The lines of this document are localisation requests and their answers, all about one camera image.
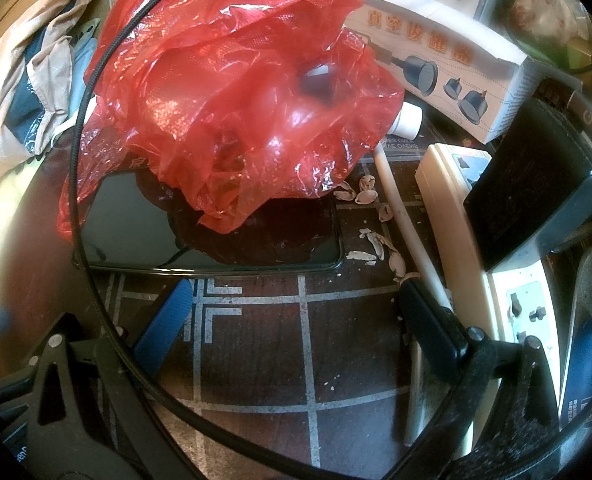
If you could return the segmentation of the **black tablet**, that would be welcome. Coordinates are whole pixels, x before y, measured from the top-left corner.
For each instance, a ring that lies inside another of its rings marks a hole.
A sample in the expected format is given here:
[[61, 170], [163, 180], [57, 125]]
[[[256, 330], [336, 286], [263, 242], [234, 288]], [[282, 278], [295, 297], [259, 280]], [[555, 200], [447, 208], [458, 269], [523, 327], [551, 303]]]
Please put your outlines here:
[[268, 200], [228, 234], [200, 224], [182, 193], [147, 169], [104, 178], [80, 208], [90, 267], [158, 275], [332, 270], [344, 248], [332, 197]]

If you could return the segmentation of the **black power adapter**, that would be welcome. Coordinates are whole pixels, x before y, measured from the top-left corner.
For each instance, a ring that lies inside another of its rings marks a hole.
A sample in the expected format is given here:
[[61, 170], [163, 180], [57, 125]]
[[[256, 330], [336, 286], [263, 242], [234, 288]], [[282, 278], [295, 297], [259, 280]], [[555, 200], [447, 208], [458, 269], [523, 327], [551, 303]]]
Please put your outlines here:
[[592, 148], [558, 110], [527, 100], [464, 209], [485, 271], [530, 266], [592, 215]]

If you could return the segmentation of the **white printed cardboard box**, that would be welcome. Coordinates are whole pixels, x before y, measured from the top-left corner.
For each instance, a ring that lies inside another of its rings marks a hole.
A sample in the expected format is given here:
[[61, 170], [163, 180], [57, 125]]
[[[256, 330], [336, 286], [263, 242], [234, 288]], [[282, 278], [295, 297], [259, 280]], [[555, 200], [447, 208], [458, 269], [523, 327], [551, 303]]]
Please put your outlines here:
[[366, 0], [346, 18], [414, 96], [487, 144], [544, 79], [510, 40], [435, 0]]

